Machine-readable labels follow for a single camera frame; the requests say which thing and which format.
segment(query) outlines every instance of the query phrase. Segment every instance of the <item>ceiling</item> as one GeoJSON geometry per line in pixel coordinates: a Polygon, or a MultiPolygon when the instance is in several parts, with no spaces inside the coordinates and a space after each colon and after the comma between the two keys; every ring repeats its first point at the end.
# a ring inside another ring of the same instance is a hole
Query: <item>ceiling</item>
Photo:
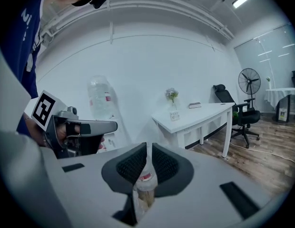
{"type": "MultiPolygon", "coordinates": [[[[251,23],[260,19],[265,14],[273,12],[277,9],[272,0],[249,0],[238,9],[232,6],[235,0],[180,0],[190,5],[200,8],[218,21],[220,21],[227,29],[236,35],[251,23]]],[[[74,9],[72,5],[64,6],[51,4],[43,11],[41,19],[41,27],[46,27],[50,21],[62,16],[64,13],[74,9]]]]}

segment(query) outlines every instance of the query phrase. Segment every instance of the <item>white wall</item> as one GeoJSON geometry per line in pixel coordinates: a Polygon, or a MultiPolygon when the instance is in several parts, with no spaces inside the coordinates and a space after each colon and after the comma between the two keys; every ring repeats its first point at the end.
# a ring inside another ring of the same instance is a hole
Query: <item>white wall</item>
{"type": "MultiPolygon", "coordinates": [[[[41,55],[36,70],[38,92],[45,89],[76,107],[80,119],[92,119],[86,83],[93,75],[105,75],[114,89],[129,142],[164,143],[151,114],[169,106],[166,89],[179,91],[179,108],[195,101],[219,102],[212,88],[215,84],[225,84],[237,101],[238,70],[222,40],[226,39],[209,27],[173,13],[137,9],[90,16],[64,30],[41,55]]],[[[223,121],[211,124],[205,135],[223,121]]],[[[194,133],[186,144],[197,140],[194,133]]]]}
{"type": "MultiPolygon", "coordinates": [[[[243,9],[244,12],[246,10],[251,11],[251,13],[247,14],[251,20],[250,23],[248,22],[244,24],[244,28],[236,34],[235,38],[231,42],[226,44],[226,48],[232,63],[236,68],[239,69],[240,73],[242,67],[234,48],[279,26],[289,23],[289,20],[281,11],[281,9],[275,4],[275,2],[273,2],[273,0],[255,0],[254,3],[251,3],[249,0],[239,8],[243,9]]],[[[260,75],[261,78],[266,78],[267,76],[268,75],[260,75]]],[[[272,112],[272,106],[264,101],[262,94],[264,94],[264,91],[262,92],[262,90],[260,90],[255,95],[255,97],[259,98],[259,100],[256,100],[255,102],[256,108],[262,112],[272,112]]],[[[237,96],[240,101],[239,103],[243,103],[243,100],[250,98],[250,96],[245,94],[238,85],[237,96]]]]}

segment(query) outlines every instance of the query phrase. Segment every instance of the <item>white tablecloth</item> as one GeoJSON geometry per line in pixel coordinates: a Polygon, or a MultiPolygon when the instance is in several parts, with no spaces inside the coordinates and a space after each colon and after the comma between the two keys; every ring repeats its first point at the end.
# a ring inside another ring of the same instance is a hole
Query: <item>white tablecloth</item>
{"type": "Polygon", "coordinates": [[[295,88],[267,89],[265,100],[275,108],[279,101],[288,95],[295,95],[295,88]]]}

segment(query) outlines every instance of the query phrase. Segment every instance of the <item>black fan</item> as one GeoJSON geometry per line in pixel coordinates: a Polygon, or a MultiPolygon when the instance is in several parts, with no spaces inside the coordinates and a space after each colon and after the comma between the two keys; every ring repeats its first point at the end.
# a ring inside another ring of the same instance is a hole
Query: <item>black fan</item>
{"type": "Polygon", "coordinates": [[[261,78],[252,68],[245,68],[238,76],[238,85],[247,95],[255,94],[261,86],[261,78]]]}

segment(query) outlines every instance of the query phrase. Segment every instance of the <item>chair armrest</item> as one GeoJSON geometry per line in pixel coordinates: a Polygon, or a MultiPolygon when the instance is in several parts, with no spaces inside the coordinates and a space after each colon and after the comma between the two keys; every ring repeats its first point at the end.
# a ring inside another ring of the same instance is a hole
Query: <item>chair armrest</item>
{"type": "Polygon", "coordinates": [[[241,126],[242,125],[242,117],[243,117],[243,107],[247,106],[247,108],[248,108],[250,106],[250,103],[247,102],[247,103],[243,103],[243,104],[236,104],[235,106],[239,109],[237,125],[241,126]]]}
{"type": "Polygon", "coordinates": [[[255,100],[255,98],[247,99],[247,100],[244,100],[244,101],[249,102],[249,101],[253,101],[253,100],[255,100]]]}

